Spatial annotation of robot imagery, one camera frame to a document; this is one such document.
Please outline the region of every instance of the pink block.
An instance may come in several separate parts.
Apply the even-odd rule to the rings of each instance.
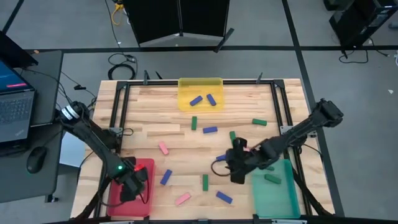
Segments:
[[[180,205],[182,202],[188,200],[190,197],[191,197],[191,195],[189,193],[183,194],[178,199],[176,199],[175,205]]]
[[[167,150],[167,147],[164,144],[164,142],[160,142],[159,147],[160,147],[160,150],[162,150],[163,154],[167,155],[169,153],[169,150]]]

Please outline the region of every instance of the laptop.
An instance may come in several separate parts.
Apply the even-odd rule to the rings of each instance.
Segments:
[[[0,143],[27,139],[35,90],[0,59]]]

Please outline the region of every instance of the black desk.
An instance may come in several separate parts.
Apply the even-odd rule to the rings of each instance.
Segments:
[[[39,62],[39,66],[29,69],[46,73],[59,80],[62,64],[61,52],[40,53],[34,55],[34,58]],[[38,117],[34,118],[35,124],[51,123],[52,120],[48,120],[48,116],[40,116],[40,113],[44,112],[43,110],[53,113],[58,83],[52,78],[32,75],[30,72],[24,72],[22,76],[38,92],[34,111]],[[63,137],[61,130],[62,127],[58,124],[31,128],[29,130],[29,149],[25,153],[0,158],[0,203],[54,193],[57,186],[58,164]],[[51,138],[52,140],[46,144],[48,151],[43,168],[36,174],[28,173],[26,160],[29,153],[35,147],[43,146]]]

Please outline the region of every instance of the wooden tabletop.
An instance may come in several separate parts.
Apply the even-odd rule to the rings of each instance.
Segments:
[[[308,117],[308,108],[299,79],[285,79],[292,119],[295,124]],[[116,81],[102,81],[93,121],[102,128],[109,127]],[[119,105],[123,100],[121,94]],[[155,189],[152,201],[151,220],[181,219],[249,219],[255,213],[250,175],[244,185],[233,184],[229,177],[218,177],[210,170],[216,156],[231,147],[229,132],[254,145],[264,138],[279,135],[271,88],[268,85],[225,85],[224,109],[216,113],[183,112],[177,108],[177,86],[133,86],[130,89],[125,128],[132,128],[132,136],[123,137],[122,157],[153,158],[155,160]],[[121,109],[118,109],[116,124],[119,124]],[[191,130],[192,116],[198,117],[198,129]],[[267,120],[267,126],[251,124],[253,118]],[[203,134],[202,128],[217,126],[218,132]],[[169,149],[165,156],[159,150],[159,141]],[[306,144],[317,148],[315,139]],[[330,192],[319,154],[303,146],[301,154],[307,187],[319,202],[333,211]],[[92,155],[80,173],[72,215],[78,215],[91,200],[98,188],[102,162]],[[216,166],[222,172],[223,165]],[[167,169],[173,171],[166,186],[160,180]],[[209,175],[209,191],[202,191],[201,177]],[[300,189],[296,186],[302,214]],[[231,205],[216,198],[222,191],[233,198]],[[175,206],[175,199],[189,192],[191,199]],[[105,215],[106,208],[101,209]],[[113,217],[114,219],[131,219]]]

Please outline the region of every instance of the gray floor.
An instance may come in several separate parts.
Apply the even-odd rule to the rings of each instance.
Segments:
[[[0,27],[11,14],[16,0],[0,2]],[[331,13],[320,0],[289,0],[290,10],[301,46],[338,45],[328,25]],[[69,49],[117,47],[103,1],[25,0],[8,35],[25,49]],[[391,21],[398,21],[398,14]],[[377,45],[398,44],[398,33],[384,24],[374,35]],[[280,0],[231,0],[228,27],[235,28],[227,45],[292,46],[286,17]],[[125,17],[115,27],[122,47],[137,43]],[[173,38],[148,46],[216,45],[207,38]],[[103,54],[65,54],[62,70],[97,93],[101,80],[111,67]],[[221,51],[133,53],[139,62],[137,78],[147,70],[152,78],[158,71],[164,78],[223,77],[301,78],[293,51]],[[394,58],[369,52],[367,64],[342,64],[340,52],[303,52],[315,99],[333,100],[345,113],[345,120],[335,129],[326,129],[336,181],[345,214],[348,217],[398,220],[398,167],[394,134],[397,131],[398,67]],[[350,60],[364,60],[356,52]],[[127,78],[129,71],[115,71],[115,77]],[[61,79],[68,95],[89,103],[91,96],[74,91],[74,84]],[[0,204],[0,223],[41,223],[66,220],[73,202],[76,175],[60,178],[56,196],[63,198],[56,206],[44,205],[44,198],[32,198]],[[36,212],[47,215],[37,216]]]

